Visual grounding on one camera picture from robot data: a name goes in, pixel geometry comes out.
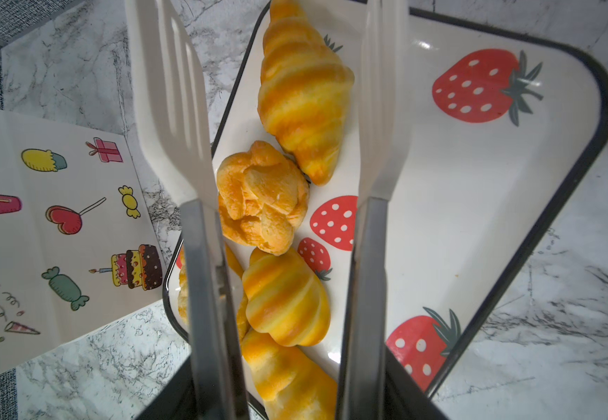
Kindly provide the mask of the right gripper white spatula right finger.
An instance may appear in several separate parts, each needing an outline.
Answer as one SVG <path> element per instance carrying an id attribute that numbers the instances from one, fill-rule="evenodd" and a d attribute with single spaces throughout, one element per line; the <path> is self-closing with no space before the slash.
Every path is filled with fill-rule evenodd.
<path id="1" fill-rule="evenodd" d="M 360 56 L 360 180 L 344 318 L 338 419 L 380 419 L 386 377 L 388 208 L 410 147 L 406 1 L 370 1 Z"/>

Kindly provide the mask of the right gripper white spatula left finger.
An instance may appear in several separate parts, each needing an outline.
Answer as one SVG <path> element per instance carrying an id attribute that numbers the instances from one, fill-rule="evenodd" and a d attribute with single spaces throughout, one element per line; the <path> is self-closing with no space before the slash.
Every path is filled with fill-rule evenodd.
<path id="1" fill-rule="evenodd" d="M 126 14 L 141 150 L 180 212 L 196 417 L 246 419 L 203 67 L 171 3 L 128 1 Z"/>

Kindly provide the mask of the white paper gift bag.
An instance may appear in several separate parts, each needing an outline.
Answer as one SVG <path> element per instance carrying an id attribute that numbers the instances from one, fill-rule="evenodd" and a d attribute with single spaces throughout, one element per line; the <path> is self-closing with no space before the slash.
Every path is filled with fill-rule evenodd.
<path id="1" fill-rule="evenodd" d="M 123 136 L 0 110 L 0 374 L 157 301 Z"/>

